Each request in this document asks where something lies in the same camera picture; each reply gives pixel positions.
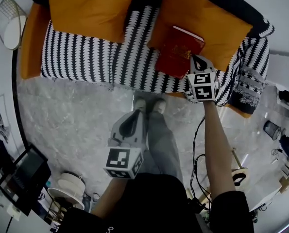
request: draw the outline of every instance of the wire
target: wire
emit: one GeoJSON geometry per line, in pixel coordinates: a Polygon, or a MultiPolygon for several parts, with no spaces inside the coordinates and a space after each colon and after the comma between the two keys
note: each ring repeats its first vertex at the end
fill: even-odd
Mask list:
{"type": "Polygon", "coordinates": [[[13,220],[13,217],[11,217],[11,218],[10,218],[10,220],[9,220],[9,223],[8,223],[8,225],[7,225],[7,229],[6,229],[6,232],[5,232],[5,233],[7,233],[7,232],[8,232],[8,229],[9,229],[9,226],[10,226],[10,223],[12,222],[12,220],[13,220]]]}
{"type": "Polygon", "coordinates": [[[272,150],[272,156],[275,156],[277,159],[279,158],[278,149],[272,150]]]}
{"type": "Polygon", "coordinates": [[[202,157],[202,156],[205,156],[204,154],[201,154],[201,155],[199,155],[198,157],[197,157],[197,159],[196,159],[196,162],[195,162],[195,176],[196,176],[196,181],[197,181],[197,184],[198,184],[198,186],[199,186],[199,188],[201,189],[201,191],[203,192],[203,194],[205,195],[205,197],[208,199],[208,201],[210,201],[210,199],[208,198],[208,196],[207,196],[207,194],[209,195],[209,196],[211,196],[211,194],[206,190],[206,189],[204,189],[203,187],[202,187],[202,185],[200,184],[200,182],[199,182],[199,180],[198,180],[198,176],[197,176],[197,162],[198,162],[198,159],[199,159],[199,157],[202,157]]]}
{"type": "Polygon", "coordinates": [[[199,124],[198,127],[197,127],[197,130],[196,130],[196,132],[195,132],[195,135],[194,135],[194,140],[193,140],[193,171],[192,171],[191,179],[190,179],[190,188],[191,188],[192,194],[193,194],[193,196],[194,196],[194,198],[195,198],[195,191],[194,191],[194,188],[193,188],[192,183],[193,183],[194,177],[196,177],[196,181],[197,181],[197,184],[198,184],[200,190],[202,191],[202,193],[205,195],[205,197],[206,197],[206,198],[208,199],[208,201],[209,201],[209,208],[205,207],[205,205],[202,205],[202,204],[200,204],[200,205],[201,205],[205,210],[210,211],[210,205],[211,205],[211,203],[212,203],[212,202],[211,202],[211,194],[210,194],[208,191],[206,191],[206,189],[204,189],[204,188],[202,187],[202,185],[200,184],[200,182],[199,182],[199,180],[198,180],[198,176],[197,176],[197,162],[198,162],[198,159],[199,159],[200,157],[202,157],[202,156],[205,156],[205,155],[204,155],[204,154],[201,154],[201,155],[197,156],[197,158],[196,158],[196,154],[195,154],[196,136],[197,136],[198,130],[199,130],[201,124],[204,122],[204,120],[205,120],[205,117],[202,118],[200,124],[199,124]]]}
{"type": "Polygon", "coordinates": [[[195,197],[195,191],[194,191],[194,188],[193,188],[193,185],[192,185],[192,182],[193,182],[194,177],[195,177],[195,162],[196,162],[195,142],[196,142],[196,136],[197,136],[198,130],[199,130],[201,124],[203,123],[203,121],[204,121],[204,117],[202,118],[201,122],[199,123],[199,125],[197,127],[197,130],[196,130],[195,135],[194,135],[194,140],[193,140],[193,154],[192,154],[193,155],[193,170],[192,170],[191,179],[190,179],[190,182],[189,182],[193,197],[195,197]]]}

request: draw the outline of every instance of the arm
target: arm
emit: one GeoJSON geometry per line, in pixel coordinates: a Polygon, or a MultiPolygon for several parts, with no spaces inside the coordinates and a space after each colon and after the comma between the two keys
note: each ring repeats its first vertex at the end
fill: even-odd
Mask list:
{"type": "Polygon", "coordinates": [[[204,111],[206,167],[211,196],[214,200],[222,193],[235,190],[232,178],[231,147],[223,131],[214,102],[205,101],[204,111]]]}
{"type": "Polygon", "coordinates": [[[106,218],[123,195],[127,182],[126,179],[113,178],[91,213],[99,218],[106,218]]]}

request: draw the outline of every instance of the framed photo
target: framed photo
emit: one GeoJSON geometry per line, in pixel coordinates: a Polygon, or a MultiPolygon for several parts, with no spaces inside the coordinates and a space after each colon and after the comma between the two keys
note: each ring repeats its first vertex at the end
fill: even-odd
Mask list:
{"type": "Polygon", "coordinates": [[[0,168],[20,156],[8,121],[4,95],[0,96],[0,168]]]}

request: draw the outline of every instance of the gray marble floor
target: gray marble floor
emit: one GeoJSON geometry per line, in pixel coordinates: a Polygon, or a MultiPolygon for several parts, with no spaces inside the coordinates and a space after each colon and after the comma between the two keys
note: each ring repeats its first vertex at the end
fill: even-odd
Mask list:
{"type": "MultiPolygon", "coordinates": [[[[88,194],[101,194],[110,177],[102,169],[105,147],[113,124],[132,107],[134,93],[123,87],[97,85],[68,80],[17,78],[20,114],[28,140],[49,159],[56,178],[64,170],[83,175],[88,194]]],[[[144,94],[147,99],[155,95],[144,94]]],[[[167,101],[165,119],[173,131],[179,148],[185,187],[189,187],[192,171],[194,132],[204,115],[202,104],[164,96],[167,101]]],[[[266,87],[261,103],[250,119],[244,119],[229,108],[219,108],[219,115],[237,155],[251,174],[250,186],[265,175],[281,175],[284,159],[271,164],[271,150],[278,147],[263,132],[266,120],[287,128],[289,111],[276,104],[275,87],[266,87]]],[[[196,154],[204,153],[204,126],[196,140],[196,154]]],[[[199,177],[208,185],[204,159],[199,163],[199,177]]],[[[197,195],[201,192],[194,184],[197,195]]]]}

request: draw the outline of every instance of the gray pants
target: gray pants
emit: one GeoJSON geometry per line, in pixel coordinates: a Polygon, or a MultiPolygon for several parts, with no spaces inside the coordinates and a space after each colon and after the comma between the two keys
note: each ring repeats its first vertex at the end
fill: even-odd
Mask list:
{"type": "Polygon", "coordinates": [[[183,183],[177,144],[164,116],[158,112],[149,115],[148,142],[149,149],[144,151],[144,162],[139,172],[169,174],[183,183]]]}

